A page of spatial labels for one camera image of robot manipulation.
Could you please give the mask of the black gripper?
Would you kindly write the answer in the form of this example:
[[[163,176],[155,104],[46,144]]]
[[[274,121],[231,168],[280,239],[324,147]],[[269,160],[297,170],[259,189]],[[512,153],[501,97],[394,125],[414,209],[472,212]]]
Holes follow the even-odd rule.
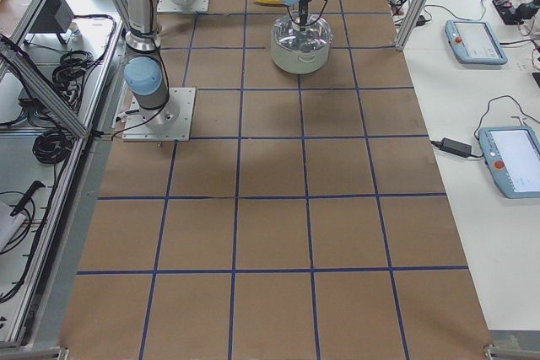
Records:
[[[299,0],[298,4],[298,25],[307,25],[307,4],[312,0]]]

